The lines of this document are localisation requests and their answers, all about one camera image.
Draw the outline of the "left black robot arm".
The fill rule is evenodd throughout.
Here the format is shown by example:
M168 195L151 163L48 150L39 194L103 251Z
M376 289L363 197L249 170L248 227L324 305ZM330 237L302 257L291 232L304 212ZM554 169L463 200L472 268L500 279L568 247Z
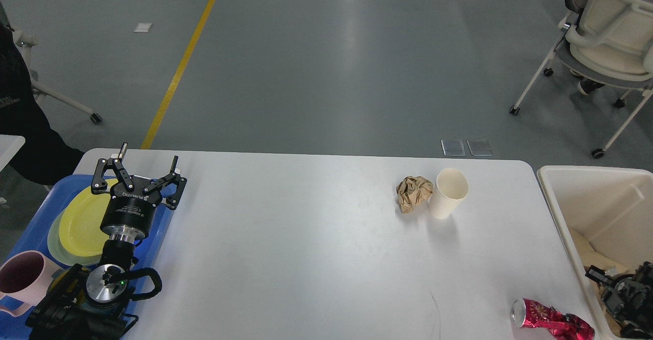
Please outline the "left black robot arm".
M30 339L119 339L139 317L126 312L131 301L149 300L162 290L153 268L135 269L137 242L148 238L156 209L175 210L187 180L174 156L170 171L158 179L130 175L123 167L128 144L116 158L101 158L91 193L110 196L100 229L107 234L96 268L79 263L59 275L26 320Z

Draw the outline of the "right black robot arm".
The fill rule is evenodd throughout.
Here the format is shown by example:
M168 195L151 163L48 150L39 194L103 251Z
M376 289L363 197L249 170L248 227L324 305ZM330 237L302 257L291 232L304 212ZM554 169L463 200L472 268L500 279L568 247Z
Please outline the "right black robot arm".
M620 326L620 337L652 338L652 272L645 261L634 274L609 276L594 265L585 276L605 289L601 300Z

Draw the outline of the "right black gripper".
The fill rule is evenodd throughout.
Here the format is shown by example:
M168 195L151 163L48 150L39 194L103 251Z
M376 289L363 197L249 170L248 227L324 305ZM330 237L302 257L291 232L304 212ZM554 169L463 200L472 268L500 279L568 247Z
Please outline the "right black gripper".
M616 267L606 271L591 265L585 277L605 288L602 302L620 324L621 338L652 339L651 277L618 274Z

